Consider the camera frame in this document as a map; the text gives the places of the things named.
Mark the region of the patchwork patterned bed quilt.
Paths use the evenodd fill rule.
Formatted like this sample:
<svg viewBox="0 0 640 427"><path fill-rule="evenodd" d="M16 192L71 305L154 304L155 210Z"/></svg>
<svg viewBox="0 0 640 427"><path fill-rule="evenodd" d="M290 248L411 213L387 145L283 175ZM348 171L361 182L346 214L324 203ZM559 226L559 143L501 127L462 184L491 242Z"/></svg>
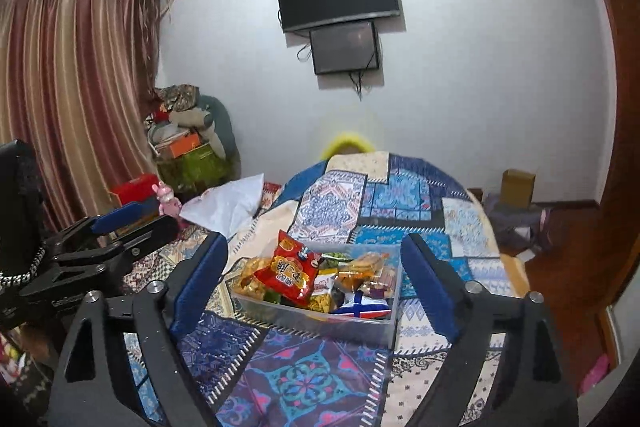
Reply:
<svg viewBox="0 0 640 427"><path fill-rule="evenodd" d="M183 208L182 239L137 261L133 293L163 280L209 232L229 257L179 349L225 426L402 426L449 352L400 262L418 234L461 280L520 297L480 202L428 162L336 155L269 187L252 176Z"/></svg>

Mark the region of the clear plastic storage bin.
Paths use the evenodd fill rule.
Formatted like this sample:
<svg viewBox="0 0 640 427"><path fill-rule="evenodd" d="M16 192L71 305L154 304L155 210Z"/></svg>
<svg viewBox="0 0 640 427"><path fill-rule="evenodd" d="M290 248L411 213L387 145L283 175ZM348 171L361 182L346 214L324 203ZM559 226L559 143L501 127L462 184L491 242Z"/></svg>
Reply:
<svg viewBox="0 0 640 427"><path fill-rule="evenodd" d="M401 280L396 246L304 243L282 232L228 287L244 317L389 348Z"/></svg>

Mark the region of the cardboard box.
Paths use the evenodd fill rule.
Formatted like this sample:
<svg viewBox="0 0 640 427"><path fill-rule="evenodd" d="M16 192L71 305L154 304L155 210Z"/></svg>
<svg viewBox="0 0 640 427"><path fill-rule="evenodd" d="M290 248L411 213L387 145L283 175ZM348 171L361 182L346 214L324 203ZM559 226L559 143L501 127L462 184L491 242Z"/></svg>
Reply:
<svg viewBox="0 0 640 427"><path fill-rule="evenodd" d="M536 176L533 173L506 169L502 174L499 200L515 208L528 208L532 203Z"/></svg>

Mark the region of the striped red beige curtain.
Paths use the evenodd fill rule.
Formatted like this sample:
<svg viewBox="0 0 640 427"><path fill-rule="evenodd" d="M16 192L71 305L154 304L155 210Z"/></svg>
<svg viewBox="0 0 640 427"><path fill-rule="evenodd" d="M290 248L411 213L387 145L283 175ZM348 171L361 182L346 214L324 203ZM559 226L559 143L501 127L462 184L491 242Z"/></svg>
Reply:
<svg viewBox="0 0 640 427"><path fill-rule="evenodd" d="M164 0L1 0L1 140L36 153L44 220L61 230L111 209L155 170L143 121Z"/></svg>

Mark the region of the yellow plush object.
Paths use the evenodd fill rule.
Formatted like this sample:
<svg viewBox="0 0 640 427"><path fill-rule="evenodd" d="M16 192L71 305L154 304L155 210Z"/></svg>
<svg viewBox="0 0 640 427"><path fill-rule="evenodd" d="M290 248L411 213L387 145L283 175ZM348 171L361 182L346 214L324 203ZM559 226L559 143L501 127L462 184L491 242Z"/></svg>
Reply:
<svg viewBox="0 0 640 427"><path fill-rule="evenodd" d="M322 150L320 158L322 160L330 160L336 155L367 154L375 151L376 148L368 140L364 139L361 134L343 132L338 134Z"/></svg>

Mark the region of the yellow silver chips bag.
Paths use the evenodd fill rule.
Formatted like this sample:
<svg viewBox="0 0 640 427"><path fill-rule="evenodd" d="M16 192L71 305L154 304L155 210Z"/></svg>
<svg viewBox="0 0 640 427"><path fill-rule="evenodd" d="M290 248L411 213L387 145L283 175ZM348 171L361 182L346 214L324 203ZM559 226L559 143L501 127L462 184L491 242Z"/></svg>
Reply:
<svg viewBox="0 0 640 427"><path fill-rule="evenodd" d="M336 273L319 273L314 280L314 289L311 291L307 308L314 312L330 313L337 308L334 296L334 282Z"/></svg>

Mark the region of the small wall monitor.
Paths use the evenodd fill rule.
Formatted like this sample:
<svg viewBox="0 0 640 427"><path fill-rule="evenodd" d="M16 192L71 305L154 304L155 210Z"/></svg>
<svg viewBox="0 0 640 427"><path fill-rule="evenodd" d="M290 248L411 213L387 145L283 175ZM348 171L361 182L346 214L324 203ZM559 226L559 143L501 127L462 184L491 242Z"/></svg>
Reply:
<svg viewBox="0 0 640 427"><path fill-rule="evenodd" d="M309 37L317 76L380 68L378 34L370 20L311 29Z"/></svg>

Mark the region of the pink plush toy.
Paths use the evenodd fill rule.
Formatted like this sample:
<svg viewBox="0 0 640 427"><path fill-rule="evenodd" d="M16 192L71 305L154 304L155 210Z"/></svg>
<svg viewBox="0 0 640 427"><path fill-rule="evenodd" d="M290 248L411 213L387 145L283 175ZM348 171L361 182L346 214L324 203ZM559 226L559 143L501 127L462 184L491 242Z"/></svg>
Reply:
<svg viewBox="0 0 640 427"><path fill-rule="evenodd" d="M152 191L158 202L158 213L161 216L178 219L182 204L176 197L174 190L163 181L158 181L157 184L152 185Z"/></svg>

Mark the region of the red gift box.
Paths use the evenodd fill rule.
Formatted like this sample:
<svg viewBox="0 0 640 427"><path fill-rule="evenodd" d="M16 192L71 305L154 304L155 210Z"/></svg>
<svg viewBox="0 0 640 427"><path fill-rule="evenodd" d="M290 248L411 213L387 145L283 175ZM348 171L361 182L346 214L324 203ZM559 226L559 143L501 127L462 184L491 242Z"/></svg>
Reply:
<svg viewBox="0 0 640 427"><path fill-rule="evenodd" d="M111 188L108 196L117 206L125 206L130 202L145 202L155 196L153 185L158 182L160 179L155 173L143 173L137 178Z"/></svg>

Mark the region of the brick-pattern cookie sleeve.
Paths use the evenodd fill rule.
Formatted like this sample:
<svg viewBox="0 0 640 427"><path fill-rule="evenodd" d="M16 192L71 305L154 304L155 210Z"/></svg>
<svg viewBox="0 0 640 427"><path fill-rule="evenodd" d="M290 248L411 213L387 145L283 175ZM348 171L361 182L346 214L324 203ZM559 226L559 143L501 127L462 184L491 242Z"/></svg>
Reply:
<svg viewBox="0 0 640 427"><path fill-rule="evenodd" d="M363 283L372 281L384 268L388 254L368 251L360 257L341 265L336 272L334 284L341 291L353 293Z"/></svg>

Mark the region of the green peas snack bag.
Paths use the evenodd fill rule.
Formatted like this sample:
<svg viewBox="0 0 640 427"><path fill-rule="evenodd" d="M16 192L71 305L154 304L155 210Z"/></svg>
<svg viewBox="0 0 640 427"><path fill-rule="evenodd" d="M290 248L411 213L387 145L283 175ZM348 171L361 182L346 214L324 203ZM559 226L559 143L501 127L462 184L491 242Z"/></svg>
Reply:
<svg viewBox="0 0 640 427"><path fill-rule="evenodd" d="M340 265L348 265L349 262L352 262L352 256L349 253L341 253L341 251L321 253L320 257L319 268L321 270L336 269Z"/></svg>

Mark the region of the green-edged fried snack bag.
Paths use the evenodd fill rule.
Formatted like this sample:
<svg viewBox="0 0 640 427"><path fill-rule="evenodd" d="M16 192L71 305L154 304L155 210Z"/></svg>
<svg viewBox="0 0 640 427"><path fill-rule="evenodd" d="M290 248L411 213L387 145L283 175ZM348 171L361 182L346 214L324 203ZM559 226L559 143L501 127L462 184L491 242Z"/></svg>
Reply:
<svg viewBox="0 0 640 427"><path fill-rule="evenodd" d="M255 273L269 265L270 259L256 257L248 259L241 274L233 284L235 294L250 297L256 300L264 300L267 294L267 286L255 277Z"/></svg>

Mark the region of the cluttered pile of belongings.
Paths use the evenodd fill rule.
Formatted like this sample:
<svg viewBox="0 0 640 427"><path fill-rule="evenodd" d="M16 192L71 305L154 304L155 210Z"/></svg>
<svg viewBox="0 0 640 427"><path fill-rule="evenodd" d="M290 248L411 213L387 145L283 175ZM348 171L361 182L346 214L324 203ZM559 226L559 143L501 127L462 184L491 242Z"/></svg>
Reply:
<svg viewBox="0 0 640 427"><path fill-rule="evenodd" d="M226 106L192 84L153 90L144 127L160 179L181 202L232 181L240 153Z"/></svg>

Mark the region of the red noodle snack bag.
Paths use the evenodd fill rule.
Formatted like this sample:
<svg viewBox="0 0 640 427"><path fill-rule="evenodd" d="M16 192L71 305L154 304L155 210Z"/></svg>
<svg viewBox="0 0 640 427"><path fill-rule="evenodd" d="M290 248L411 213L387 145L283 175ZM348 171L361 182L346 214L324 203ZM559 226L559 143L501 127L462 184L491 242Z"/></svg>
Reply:
<svg viewBox="0 0 640 427"><path fill-rule="evenodd" d="M258 269L254 277L295 306L306 308L321 261L322 256L317 251L280 231L268 265Z"/></svg>

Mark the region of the blue white red snack bag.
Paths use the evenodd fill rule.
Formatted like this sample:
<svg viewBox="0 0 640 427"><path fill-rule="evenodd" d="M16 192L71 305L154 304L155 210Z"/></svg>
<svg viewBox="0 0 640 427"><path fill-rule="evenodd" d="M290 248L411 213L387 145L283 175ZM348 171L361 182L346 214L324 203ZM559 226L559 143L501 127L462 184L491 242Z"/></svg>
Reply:
<svg viewBox="0 0 640 427"><path fill-rule="evenodd" d="M392 309L385 299L372 298L361 291L347 293L341 306L332 311L332 314L355 319L384 319L391 313Z"/></svg>

